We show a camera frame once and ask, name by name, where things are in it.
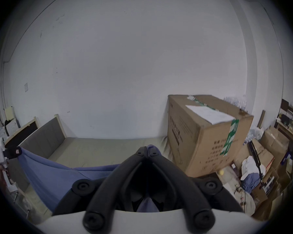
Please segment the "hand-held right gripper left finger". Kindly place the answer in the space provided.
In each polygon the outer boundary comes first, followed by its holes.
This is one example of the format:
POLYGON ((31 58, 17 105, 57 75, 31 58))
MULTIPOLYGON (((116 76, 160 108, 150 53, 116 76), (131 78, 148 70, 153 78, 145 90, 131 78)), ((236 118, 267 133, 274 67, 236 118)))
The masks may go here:
POLYGON ((132 172, 147 158, 147 148, 140 147, 106 178, 80 179, 61 199, 53 216, 86 211, 82 225, 88 232, 109 232, 118 194, 132 172))

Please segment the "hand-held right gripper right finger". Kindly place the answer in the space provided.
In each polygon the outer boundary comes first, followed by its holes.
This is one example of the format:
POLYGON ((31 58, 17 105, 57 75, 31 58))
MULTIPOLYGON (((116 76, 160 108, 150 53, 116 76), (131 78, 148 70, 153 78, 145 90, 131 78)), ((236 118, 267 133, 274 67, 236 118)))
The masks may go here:
POLYGON ((188 177, 163 157, 156 146, 147 146, 147 159, 175 190, 190 232, 211 230, 216 222, 212 207, 226 212, 244 213, 235 197, 223 187, 218 178, 188 177))

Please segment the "person's left hand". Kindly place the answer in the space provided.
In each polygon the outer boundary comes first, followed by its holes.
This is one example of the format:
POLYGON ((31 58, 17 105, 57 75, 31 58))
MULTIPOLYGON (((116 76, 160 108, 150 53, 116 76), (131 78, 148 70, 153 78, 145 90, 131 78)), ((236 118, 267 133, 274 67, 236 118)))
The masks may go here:
POLYGON ((5 183, 3 172, 5 172, 8 175, 8 169, 4 168, 4 166, 0 164, 0 182, 5 183))

